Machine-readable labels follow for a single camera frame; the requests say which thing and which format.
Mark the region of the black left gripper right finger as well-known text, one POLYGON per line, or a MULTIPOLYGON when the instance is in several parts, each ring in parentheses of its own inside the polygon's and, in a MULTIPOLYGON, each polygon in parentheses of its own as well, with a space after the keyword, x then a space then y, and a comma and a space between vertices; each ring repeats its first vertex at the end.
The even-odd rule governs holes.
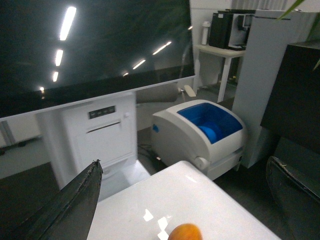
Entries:
POLYGON ((274 156, 267 160, 266 180, 295 239, 318 240, 320 184, 274 156))

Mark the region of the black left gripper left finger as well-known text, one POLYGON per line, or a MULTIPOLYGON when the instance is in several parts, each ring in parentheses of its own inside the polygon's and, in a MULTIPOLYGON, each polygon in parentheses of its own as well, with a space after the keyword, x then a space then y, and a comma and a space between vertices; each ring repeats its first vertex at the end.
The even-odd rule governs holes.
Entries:
POLYGON ((93 161, 34 215, 11 240, 86 240, 96 211, 103 169, 93 161))

